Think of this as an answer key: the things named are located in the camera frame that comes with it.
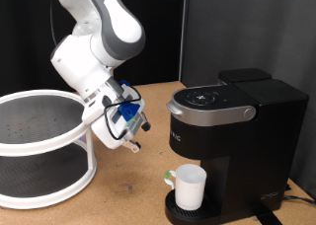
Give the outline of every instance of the power cord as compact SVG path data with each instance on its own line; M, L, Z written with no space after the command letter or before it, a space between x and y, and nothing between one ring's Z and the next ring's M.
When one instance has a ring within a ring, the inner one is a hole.
M112 104L112 105L108 105L105 107L105 118L106 118L106 124L107 124L107 127L108 127L108 131L111 135L111 137L115 140L121 140L126 134L127 134L127 130L125 129L118 137L116 137L112 131L111 131L111 128L110 128L110 125L109 125L109 120L108 120L108 116L107 116L107 110L110 108L110 107L114 107L114 106L117 106L117 105L122 105L122 104L128 104L128 103L132 103L132 102L137 102L137 101L140 101L141 100L141 95L139 94L139 92L132 86L129 86L130 88L132 88L138 95L138 99L135 99L135 100L129 100L129 101L124 101L124 102L120 102L118 104Z
M309 202L311 204L316 205L316 201L313 200L313 199L310 199L310 198L297 197L297 196L294 196L294 195L285 195L283 197L283 200L290 200L290 199L301 199L301 200L304 200L306 202Z
M55 31L53 29L52 0L50 0L50 29L51 29L52 40L55 43L55 46L57 46L57 41L56 41L56 37L55 37Z

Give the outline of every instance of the coffee maker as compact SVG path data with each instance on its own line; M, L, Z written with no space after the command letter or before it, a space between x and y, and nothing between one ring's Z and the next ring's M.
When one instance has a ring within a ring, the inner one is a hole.
M170 146L207 173L201 208L166 197L173 224L222 224L280 208L308 96L259 69L222 71L167 104Z

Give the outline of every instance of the black wall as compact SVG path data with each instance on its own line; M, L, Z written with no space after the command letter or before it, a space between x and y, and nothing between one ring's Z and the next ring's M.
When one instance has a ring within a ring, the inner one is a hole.
M316 198L315 0L188 0L182 81L260 68L310 96L290 177Z
M115 71L133 85L178 80L183 0L122 0L143 25L144 50ZM32 89L73 91L50 63L54 44L49 0L0 0L0 96ZM57 42L70 35L74 19L52 0Z

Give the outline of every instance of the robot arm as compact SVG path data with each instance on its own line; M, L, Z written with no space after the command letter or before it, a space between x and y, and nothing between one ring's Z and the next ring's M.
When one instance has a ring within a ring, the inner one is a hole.
M77 21L51 55L61 77L85 101L82 119L109 148L139 145L131 139L150 124L138 92L120 85L113 69L137 55L145 43L140 23L120 0L59 0Z

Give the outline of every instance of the round tray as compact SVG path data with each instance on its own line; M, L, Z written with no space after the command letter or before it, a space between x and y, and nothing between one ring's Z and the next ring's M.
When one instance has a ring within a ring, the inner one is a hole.
M45 207L82 190L94 177L87 145L81 140L33 156L0 157L0 205L16 209Z
M70 144L89 129L75 94L33 90L0 98L0 156L41 154Z

